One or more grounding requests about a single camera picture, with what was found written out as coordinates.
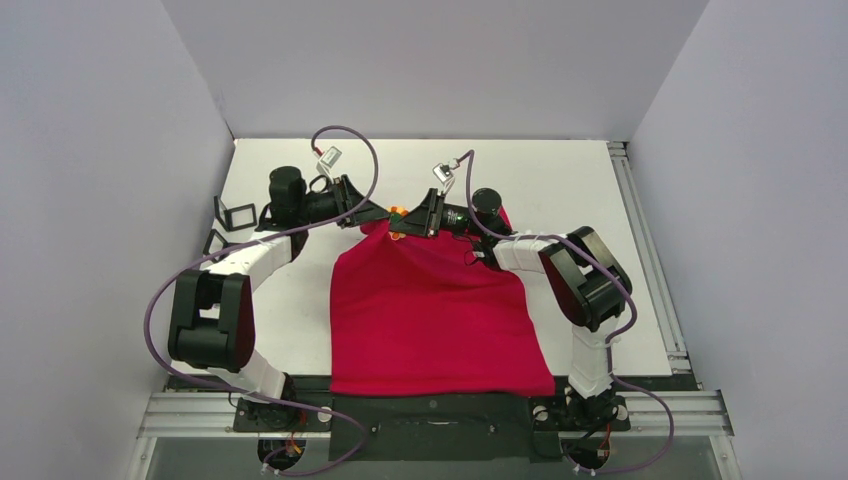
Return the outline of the red t-shirt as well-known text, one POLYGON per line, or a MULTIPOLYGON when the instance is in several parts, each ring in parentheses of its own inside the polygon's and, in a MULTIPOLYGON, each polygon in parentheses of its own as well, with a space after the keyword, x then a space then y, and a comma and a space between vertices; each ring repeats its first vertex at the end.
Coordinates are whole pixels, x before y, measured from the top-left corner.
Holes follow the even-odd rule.
POLYGON ((466 261, 467 240, 391 238, 385 220, 331 276, 331 390, 402 397, 555 391, 514 274, 466 261))

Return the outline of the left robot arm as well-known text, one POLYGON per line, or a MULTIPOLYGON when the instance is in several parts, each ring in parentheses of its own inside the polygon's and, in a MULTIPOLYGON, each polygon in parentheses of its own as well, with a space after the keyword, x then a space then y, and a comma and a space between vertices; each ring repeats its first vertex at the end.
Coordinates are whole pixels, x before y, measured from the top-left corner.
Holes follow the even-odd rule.
POLYGON ((261 395, 259 416, 275 430, 295 423, 299 405, 284 393, 286 374, 255 348, 254 291, 300 255, 309 236, 308 225, 334 220, 349 228, 389 216, 388 210, 366 199, 348 176, 321 174, 318 179, 324 186, 315 191, 299 168, 273 170, 270 201, 262 210, 251 246, 228 253, 202 270, 188 270, 175 282, 170 357, 261 395))

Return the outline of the orange yellow pompom brooch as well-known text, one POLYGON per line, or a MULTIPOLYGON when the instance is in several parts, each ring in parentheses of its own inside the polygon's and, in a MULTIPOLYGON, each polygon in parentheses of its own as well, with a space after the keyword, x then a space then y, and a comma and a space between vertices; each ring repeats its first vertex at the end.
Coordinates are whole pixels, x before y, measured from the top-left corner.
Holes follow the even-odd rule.
POLYGON ((403 218, 407 213, 408 211, 400 206, 392 206, 389 209, 388 235, 393 241, 406 237, 406 234, 400 230, 400 227, 402 227, 403 218))

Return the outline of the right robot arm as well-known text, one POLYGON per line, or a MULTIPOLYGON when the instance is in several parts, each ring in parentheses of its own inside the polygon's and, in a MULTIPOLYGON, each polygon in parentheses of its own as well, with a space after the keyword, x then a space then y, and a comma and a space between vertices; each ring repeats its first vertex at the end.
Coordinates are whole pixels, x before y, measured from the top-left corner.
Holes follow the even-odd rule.
POLYGON ((600 396, 613 384, 608 338, 633 287, 594 229, 581 227, 563 237, 516 233, 506 220, 500 194, 481 188, 471 194, 467 206, 449 204, 444 194, 430 189, 410 211, 390 208, 389 230, 394 237, 435 238, 442 232, 467 237, 475 257, 491 270, 544 275, 572 324, 565 416, 578 427, 588 427, 603 415, 600 396))

